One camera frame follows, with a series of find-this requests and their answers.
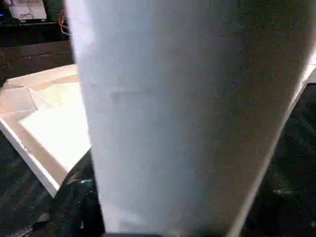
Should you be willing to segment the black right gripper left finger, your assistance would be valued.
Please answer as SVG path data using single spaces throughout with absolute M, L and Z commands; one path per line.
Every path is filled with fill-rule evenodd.
M 100 237 L 105 232 L 92 155 L 88 151 L 71 169 L 33 237 Z

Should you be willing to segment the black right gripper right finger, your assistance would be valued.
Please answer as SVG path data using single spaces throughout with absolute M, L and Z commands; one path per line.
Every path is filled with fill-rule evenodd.
M 314 237 L 316 194 L 293 186 L 280 172 L 269 170 L 255 197 L 244 237 Z

